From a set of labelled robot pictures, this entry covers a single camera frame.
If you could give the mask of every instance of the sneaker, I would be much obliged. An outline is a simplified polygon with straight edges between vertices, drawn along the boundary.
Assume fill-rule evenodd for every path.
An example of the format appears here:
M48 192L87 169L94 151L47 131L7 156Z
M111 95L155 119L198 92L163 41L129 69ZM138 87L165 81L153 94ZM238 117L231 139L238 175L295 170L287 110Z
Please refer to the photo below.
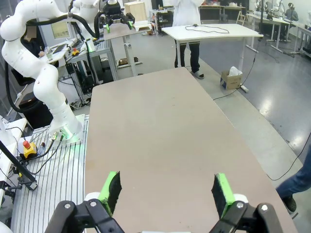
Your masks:
M296 201L293 199L293 196L283 198L282 201L290 214L296 211L297 205Z
M204 78L204 74L202 74L199 70L195 73L193 73L194 76L198 79L203 79Z

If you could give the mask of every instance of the person's hand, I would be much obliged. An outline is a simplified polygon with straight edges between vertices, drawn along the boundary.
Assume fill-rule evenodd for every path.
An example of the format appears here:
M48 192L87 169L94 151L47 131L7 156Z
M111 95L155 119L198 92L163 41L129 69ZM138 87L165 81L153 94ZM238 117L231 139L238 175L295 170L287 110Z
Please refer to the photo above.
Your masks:
M45 55L44 51L40 51L39 57L43 57Z

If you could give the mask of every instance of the cardboard box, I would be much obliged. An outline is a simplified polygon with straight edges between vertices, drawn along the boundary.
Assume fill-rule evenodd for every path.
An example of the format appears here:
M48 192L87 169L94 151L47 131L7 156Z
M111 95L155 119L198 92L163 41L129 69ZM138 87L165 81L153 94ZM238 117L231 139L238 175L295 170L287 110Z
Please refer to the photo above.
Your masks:
M241 85L242 74L237 76L228 76L228 71L223 71L220 77L220 85L226 90L239 88Z

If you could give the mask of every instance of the black shoe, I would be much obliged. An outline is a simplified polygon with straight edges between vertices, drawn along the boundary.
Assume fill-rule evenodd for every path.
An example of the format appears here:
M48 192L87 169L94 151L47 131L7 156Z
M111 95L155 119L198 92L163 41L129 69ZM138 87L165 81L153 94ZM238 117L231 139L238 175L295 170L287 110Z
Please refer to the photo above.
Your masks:
M288 212L292 214L296 211L297 205L296 201L293 199L293 196L283 198L282 201L284 202L284 205L286 206Z

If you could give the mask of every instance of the red button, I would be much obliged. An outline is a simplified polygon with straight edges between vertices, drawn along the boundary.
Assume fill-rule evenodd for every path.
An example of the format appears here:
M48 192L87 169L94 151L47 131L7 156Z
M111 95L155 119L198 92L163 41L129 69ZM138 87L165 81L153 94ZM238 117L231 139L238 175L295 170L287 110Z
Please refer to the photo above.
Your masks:
M30 144L28 141L24 141L23 142L23 146L26 148L26 149L29 149L30 148Z

